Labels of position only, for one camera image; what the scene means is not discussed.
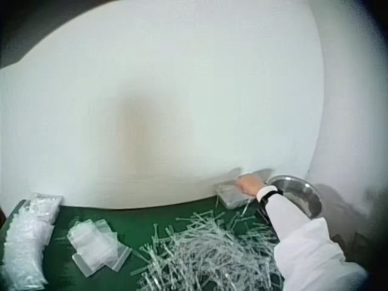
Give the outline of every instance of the white sleeve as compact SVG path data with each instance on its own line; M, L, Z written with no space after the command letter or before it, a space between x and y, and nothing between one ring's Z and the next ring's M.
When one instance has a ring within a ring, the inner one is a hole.
M281 195L272 195L266 210L281 241L275 261L285 279L283 290L355 290L366 279L362 267L345 262L324 218L311 221Z

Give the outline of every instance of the white wall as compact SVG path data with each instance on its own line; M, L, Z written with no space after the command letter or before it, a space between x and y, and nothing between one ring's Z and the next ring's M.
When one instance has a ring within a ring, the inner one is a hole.
M388 186L388 62L367 12L355 1L311 0L324 60L324 110L308 178L328 200L332 232L363 232Z
M145 207L200 199L227 173L304 176L323 64L302 1L119 1L2 72L6 214L31 192Z

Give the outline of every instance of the green tablecloth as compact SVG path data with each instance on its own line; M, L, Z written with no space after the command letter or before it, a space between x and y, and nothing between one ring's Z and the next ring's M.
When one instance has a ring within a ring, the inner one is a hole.
M0 258L3 257L5 234L14 213L17 213L24 201L21 201L0 230ZM114 232L118 232L118 239L134 250L151 243L154 234L153 225L157 224L159 237L166 236L165 228L172 225L176 231L185 229L185 222L176 221L176 217L189 217L193 212L201 213L214 210L215 215L225 212L224 219L228 220L235 214L233 210L226 210L222 205L216 207L216 198L177 204L172 206L153 207L133 210L105 210L83 207L62 206L55 222L55 229L50 244L44 250L43 270L48 281L46 290L136 290L141 275L131 276L130 273L146 265L142 259L131 254L122 269L116 273L108 267L97 271L89 278L85 278L72 260L74 248L66 238L66 234L76 221L91 219L93 221L105 219ZM246 216L253 215L255 206L250 206Z

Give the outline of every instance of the metal bowl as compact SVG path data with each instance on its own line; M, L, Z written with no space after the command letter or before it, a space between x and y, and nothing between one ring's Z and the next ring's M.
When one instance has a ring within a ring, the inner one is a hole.
M323 210L319 191L309 182L289 175L272 177L267 182L283 191L284 197L293 202L310 219L320 216Z

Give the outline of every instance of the black wristband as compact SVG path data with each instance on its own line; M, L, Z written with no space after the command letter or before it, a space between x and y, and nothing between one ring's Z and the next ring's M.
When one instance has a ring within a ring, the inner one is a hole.
M268 192L267 194L265 194L265 195L260 199L260 204L262 204L263 206L266 206L267 203L268 203L268 199L269 199L272 195L274 195L274 194L280 194L280 195L282 195L283 192L280 191L280 190L277 190L277 191L274 190L274 191Z

